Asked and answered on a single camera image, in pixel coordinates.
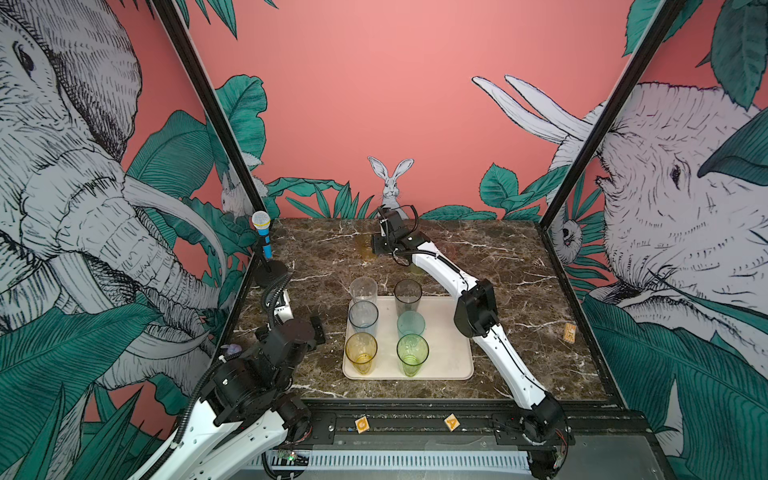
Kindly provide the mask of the wooden letter block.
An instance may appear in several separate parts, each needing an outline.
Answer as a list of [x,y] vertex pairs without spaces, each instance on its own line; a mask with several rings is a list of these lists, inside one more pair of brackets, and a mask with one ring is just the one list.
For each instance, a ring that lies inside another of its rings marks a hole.
[[366,416],[362,416],[355,420],[355,429],[358,434],[365,433],[370,430],[369,420]]
[[458,429],[460,426],[460,421],[456,417],[455,414],[451,413],[447,417],[444,418],[444,424],[448,428],[449,431],[453,432]]

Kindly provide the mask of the right black frame post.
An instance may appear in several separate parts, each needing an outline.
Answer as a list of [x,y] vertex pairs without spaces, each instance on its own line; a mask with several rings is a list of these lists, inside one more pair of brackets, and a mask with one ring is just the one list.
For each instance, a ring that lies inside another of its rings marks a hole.
[[668,0],[661,1],[657,6],[640,38],[639,44],[606,101],[602,113],[589,132],[563,183],[557,190],[554,199],[540,219],[539,227],[541,229],[546,230],[552,226],[556,215],[565,204],[591,160],[595,157],[598,146],[604,140],[617,116],[621,113],[635,85],[644,74],[685,4],[684,0]]

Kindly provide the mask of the blue grey plastic glass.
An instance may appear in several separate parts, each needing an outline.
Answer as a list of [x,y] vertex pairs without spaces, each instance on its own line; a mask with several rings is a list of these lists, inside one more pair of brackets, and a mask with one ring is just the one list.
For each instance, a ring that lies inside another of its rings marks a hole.
[[351,305],[348,310],[348,323],[354,333],[376,335],[379,310],[375,303],[360,300]]

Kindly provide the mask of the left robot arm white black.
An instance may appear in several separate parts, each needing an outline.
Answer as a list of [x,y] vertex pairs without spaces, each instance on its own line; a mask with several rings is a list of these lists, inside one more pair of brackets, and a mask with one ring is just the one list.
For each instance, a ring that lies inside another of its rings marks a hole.
[[172,437],[133,479],[229,479],[248,462],[310,436],[312,415],[291,392],[293,373],[316,347],[309,320],[268,329],[252,349],[206,371]]

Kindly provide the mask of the wooden letter block right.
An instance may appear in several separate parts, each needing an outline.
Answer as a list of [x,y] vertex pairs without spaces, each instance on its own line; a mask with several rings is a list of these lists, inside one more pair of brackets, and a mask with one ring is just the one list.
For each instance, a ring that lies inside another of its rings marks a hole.
[[458,429],[460,426],[460,421],[456,417],[455,414],[451,413],[447,417],[444,418],[444,424],[448,428],[449,431],[453,432]]

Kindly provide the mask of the beige square tray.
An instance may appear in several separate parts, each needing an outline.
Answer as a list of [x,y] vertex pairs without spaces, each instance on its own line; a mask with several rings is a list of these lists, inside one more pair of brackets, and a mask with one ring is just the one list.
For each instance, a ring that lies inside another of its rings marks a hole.
[[377,299],[379,319],[375,337],[378,352],[372,362],[370,373],[363,375],[346,357],[342,357],[343,374],[352,380],[467,380],[474,372],[470,340],[463,336],[454,325],[456,302],[448,296],[425,296],[421,299],[418,312],[425,318],[423,334],[429,346],[429,356],[418,373],[408,377],[403,373],[396,346],[399,341],[397,330],[396,303],[393,296]]

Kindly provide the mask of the clear plastic glass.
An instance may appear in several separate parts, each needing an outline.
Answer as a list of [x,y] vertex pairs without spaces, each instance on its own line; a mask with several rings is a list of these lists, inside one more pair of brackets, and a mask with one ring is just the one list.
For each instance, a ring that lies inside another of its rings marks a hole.
[[358,277],[351,282],[349,292],[354,303],[361,301],[375,303],[378,298],[378,283],[367,276]]

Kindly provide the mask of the white ribbed vent strip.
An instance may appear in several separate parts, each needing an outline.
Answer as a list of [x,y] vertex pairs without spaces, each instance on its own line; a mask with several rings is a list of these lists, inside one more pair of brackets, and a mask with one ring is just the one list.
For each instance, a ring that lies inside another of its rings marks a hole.
[[302,450],[270,451],[266,465],[273,471],[478,471],[530,474],[528,455],[521,451],[392,451]]

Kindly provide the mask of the tall light green glass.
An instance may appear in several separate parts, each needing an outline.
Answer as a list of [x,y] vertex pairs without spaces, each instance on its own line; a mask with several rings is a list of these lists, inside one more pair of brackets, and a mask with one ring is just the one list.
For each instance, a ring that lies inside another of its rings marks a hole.
[[429,344],[421,335],[408,334],[401,337],[397,343],[397,356],[407,377],[414,377],[420,371],[429,354]]

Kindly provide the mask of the yellow plastic glass front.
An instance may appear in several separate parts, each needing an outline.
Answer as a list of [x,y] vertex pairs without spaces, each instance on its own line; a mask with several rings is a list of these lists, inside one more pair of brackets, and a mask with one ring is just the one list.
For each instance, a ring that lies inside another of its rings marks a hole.
[[374,261],[377,258],[377,255],[373,252],[372,240],[372,234],[363,234],[355,237],[356,250],[363,262]]

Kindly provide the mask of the wooden letter block left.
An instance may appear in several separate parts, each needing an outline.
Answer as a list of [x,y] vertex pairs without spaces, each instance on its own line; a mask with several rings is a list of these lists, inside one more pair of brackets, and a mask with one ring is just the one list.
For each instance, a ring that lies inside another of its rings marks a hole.
[[369,420],[366,416],[362,416],[355,420],[355,429],[358,434],[365,433],[370,430]]

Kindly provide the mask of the toy microphone on stand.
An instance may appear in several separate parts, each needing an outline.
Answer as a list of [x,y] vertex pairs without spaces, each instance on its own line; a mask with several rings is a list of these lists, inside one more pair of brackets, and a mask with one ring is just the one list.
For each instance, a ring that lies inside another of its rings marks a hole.
[[258,210],[252,214],[251,223],[259,235],[258,247],[256,248],[259,264],[256,267],[255,280],[260,287],[266,288],[286,274],[288,268],[273,256],[270,239],[271,217],[269,214],[264,210]]

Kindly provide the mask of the teal frosted glass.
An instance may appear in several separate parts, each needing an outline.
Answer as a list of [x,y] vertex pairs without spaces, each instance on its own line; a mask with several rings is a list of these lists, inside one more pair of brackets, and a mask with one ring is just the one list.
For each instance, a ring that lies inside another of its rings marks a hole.
[[397,319],[397,330],[400,337],[407,335],[422,336],[425,329],[425,318],[418,311],[405,311]]

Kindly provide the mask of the amber plastic glass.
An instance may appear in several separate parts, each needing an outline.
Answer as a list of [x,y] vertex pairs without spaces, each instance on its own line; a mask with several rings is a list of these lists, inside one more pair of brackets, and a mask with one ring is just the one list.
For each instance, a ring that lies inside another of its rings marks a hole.
[[378,343],[372,334],[366,332],[354,333],[346,341],[346,358],[361,375],[367,375],[373,370],[373,363],[377,353]]

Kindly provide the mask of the black frame post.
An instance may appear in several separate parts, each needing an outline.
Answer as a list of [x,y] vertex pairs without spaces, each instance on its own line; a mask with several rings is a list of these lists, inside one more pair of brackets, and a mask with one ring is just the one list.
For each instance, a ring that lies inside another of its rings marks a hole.
[[598,146],[604,140],[617,116],[621,113],[635,85],[644,74],[685,4],[684,0],[668,0],[661,1],[657,6],[640,38],[639,44],[606,101],[602,113],[589,132],[563,183],[557,190],[554,199],[540,219],[539,227],[541,229],[546,230],[552,226],[556,215],[565,204],[591,160],[595,157]]
[[241,181],[251,206],[256,211],[265,211],[266,207],[254,186],[253,177],[245,164],[231,125],[187,32],[187,27],[182,22],[183,18],[180,15],[178,5],[175,1],[166,0],[153,0],[151,4],[160,18],[208,119],[211,121],[228,160]]

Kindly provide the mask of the left black frame post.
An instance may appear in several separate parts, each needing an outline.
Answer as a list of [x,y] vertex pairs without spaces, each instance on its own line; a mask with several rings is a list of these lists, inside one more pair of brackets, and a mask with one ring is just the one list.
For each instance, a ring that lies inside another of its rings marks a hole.
[[256,211],[265,211],[266,207],[254,186],[253,177],[245,164],[231,125],[187,32],[187,27],[182,22],[183,18],[180,15],[178,5],[175,1],[166,0],[153,0],[151,4],[160,18],[208,119],[211,121],[228,160],[241,181],[251,206]]

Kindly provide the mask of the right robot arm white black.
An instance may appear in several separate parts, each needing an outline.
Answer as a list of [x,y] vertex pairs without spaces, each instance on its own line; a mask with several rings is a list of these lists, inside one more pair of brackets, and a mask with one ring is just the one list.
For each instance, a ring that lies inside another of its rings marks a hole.
[[376,209],[375,218],[380,232],[372,237],[372,252],[420,268],[456,301],[456,329],[482,349],[501,375],[520,410],[520,429],[526,440],[534,445],[563,441],[568,432],[564,410],[509,341],[499,319],[490,280],[477,279],[449,260],[420,231],[418,217],[408,223],[398,209],[381,206]]

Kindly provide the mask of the black front rail base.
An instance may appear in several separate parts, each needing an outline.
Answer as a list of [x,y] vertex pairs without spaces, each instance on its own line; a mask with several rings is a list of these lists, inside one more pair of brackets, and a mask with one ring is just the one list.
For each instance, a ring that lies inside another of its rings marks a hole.
[[[499,445],[532,448],[524,438],[522,411],[510,400],[482,399],[311,399],[310,441],[328,444],[343,434],[355,434],[355,420],[365,416],[372,434],[448,435],[445,419],[453,414],[457,435],[490,436]],[[645,416],[607,401],[564,400],[562,406],[569,443],[581,436],[643,435],[652,433]]]

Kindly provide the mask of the dark brown plastic glass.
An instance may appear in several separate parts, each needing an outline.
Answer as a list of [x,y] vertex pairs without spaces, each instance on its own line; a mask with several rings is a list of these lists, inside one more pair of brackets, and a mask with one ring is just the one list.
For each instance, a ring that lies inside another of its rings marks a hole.
[[422,286],[415,280],[400,280],[394,287],[396,313],[416,311],[422,298]]

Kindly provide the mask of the small wooden block right edge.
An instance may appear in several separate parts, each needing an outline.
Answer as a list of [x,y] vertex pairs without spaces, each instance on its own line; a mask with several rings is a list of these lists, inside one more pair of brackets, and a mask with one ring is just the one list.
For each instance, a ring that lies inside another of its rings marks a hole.
[[574,344],[578,333],[578,327],[573,323],[566,323],[563,328],[563,341]]

